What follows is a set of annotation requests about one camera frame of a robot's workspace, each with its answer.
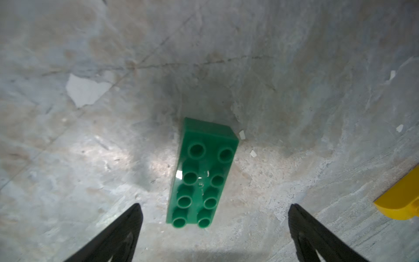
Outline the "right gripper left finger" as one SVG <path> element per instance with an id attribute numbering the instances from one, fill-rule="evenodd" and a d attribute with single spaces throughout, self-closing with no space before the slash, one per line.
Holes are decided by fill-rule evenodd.
<path id="1" fill-rule="evenodd" d="M 120 217 L 100 232 L 68 262 L 131 262 L 137 246 L 143 213 L 138 203 L 133 204 Z"/>

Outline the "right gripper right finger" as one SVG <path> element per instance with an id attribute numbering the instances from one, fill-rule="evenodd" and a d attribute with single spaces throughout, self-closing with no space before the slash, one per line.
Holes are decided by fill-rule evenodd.
<path id="1" fill-rule="evenodd" d="M 288 224 L 300 262 L 366 261 L 298 204 L 290 206 Z"/>

